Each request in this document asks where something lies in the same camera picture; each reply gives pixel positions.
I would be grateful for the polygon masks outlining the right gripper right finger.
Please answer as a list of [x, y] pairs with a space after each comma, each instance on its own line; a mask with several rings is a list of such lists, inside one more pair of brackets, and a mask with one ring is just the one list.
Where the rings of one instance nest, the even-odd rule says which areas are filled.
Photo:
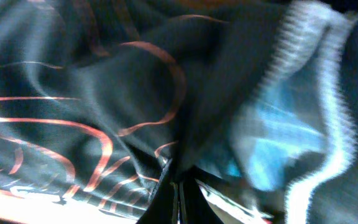
[[180, 222], [183, 224], [223, 224], [203, 196], [195, 179], [179, 184]]

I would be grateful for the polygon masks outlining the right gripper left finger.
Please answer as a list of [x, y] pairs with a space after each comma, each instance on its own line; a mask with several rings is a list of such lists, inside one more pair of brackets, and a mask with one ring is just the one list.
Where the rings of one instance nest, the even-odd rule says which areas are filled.
[[173, 161], [164, 166], [159, 183], [150, 196], [150, 204], [137, 224], [177, 224], [178, 184], [173, 180]]

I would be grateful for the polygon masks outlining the black printed cycling jersey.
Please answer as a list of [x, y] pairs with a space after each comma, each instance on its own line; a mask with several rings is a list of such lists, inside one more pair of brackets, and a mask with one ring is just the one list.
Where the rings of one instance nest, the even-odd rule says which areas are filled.
[[1, 223], [137, 223], [170, 159], [178, 223], [358, 223], [358, 1], [0, 1]]

